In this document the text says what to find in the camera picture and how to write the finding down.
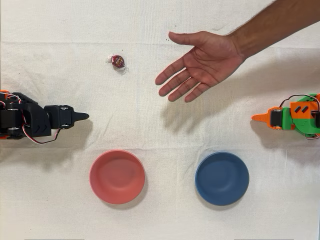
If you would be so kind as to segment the person's bare hand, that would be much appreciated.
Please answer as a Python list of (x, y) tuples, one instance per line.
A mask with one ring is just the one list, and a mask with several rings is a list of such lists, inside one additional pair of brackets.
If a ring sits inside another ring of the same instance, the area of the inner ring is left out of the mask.
[(200, 31), (170, 32), (168, 37), (176, 44), (192, 47), (155, 79), (155, 84), (161, 87), (158, 94), (167, 96), (170, 102), (181, 97), (186, 103), (192, 102), (226, 80), (246, 59), (230, 35)]

